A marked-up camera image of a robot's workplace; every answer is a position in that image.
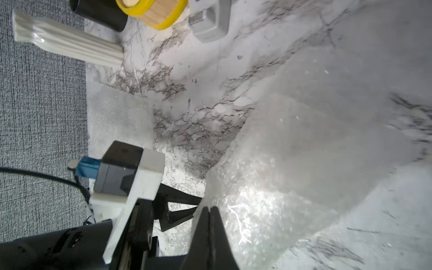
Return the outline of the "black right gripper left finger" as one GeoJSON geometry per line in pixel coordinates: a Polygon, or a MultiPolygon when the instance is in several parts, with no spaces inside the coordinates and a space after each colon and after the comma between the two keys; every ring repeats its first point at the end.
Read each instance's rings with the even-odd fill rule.
{"type": "Polygon", "coordinates": [[[181,270],[207,270],[210,260],[210,212],[201,211],[190,249],[181,265],[181,270]]]}

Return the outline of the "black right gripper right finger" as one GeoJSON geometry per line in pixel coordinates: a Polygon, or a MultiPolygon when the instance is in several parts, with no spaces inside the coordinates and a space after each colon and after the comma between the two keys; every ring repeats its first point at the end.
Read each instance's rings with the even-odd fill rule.
{"type": "Polygon", "coordinates": [[[217,207],[210,210],[210,269],[239,270],[217,207]]]}

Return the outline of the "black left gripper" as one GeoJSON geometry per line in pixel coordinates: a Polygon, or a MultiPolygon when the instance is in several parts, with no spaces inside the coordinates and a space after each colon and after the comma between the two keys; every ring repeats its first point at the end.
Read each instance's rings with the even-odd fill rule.
{"type": "Polygon", "coordinates": [[[194,217],[202,198],[161,184],[155,200],[139,199],[121,234],[109,268],[111,270],[144,270],[150,258],[159,256],[159,240],[153,235],[154,220],[161,232],[175,228],[194,217]],[[169,203],[193,205],[185,210],[169,210],[169,203]]]}

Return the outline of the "white ribbed slim vase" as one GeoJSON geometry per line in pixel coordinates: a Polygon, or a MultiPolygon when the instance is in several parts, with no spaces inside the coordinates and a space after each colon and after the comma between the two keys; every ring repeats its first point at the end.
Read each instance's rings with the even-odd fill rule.
{"type": "Polygon", "coordinates": [[[124,60],[121,46],[57,21],[13,10],[12,25],[15,41],[32,43],[47,52],[111,68],[120,67],[124,60]]]}

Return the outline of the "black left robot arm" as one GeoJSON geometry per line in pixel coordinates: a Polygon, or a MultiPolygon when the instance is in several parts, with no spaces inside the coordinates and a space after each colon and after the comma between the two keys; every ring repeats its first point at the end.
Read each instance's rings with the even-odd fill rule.
{"type": "Polygon", "coordinates": [[[3,270],[142,270],[147,257],[157,257],[155,220],[162,231],[190,220],[201,198],[161,185],[154,201],[139,199],[132,210],[111,263],[102,258],[113,228],[111,220],[86,223],[1,244],[3,270]]]}

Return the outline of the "small clear box red contents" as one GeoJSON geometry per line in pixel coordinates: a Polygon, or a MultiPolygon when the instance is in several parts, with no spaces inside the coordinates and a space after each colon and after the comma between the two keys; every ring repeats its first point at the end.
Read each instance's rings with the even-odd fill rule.
{"type": "Polygon", "coordinates": [[[190,9],[188,25],[201,43],[213,42],[227,35],[231,2],[231,0],[188,1],[190,9]]]}

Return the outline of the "yellow steamer basket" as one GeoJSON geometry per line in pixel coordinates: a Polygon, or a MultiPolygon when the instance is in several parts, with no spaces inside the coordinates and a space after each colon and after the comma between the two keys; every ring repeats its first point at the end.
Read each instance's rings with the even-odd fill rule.
{"type": "Polygon", "coordinates": [[[116,3],[126,15],[153,29],[164,30],[171,27],[182,15],[188,0],[116,0],[116,3]]]}

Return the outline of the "black cup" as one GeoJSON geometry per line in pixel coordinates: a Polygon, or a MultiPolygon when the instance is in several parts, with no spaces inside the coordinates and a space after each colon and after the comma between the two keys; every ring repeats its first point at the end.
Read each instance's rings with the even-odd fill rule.
{"type": "Polygon", "coordinates": [[[71,10],[88,20],[122,32],[128,16],[118,7],[115,0],[69,0],[71,10]]]}

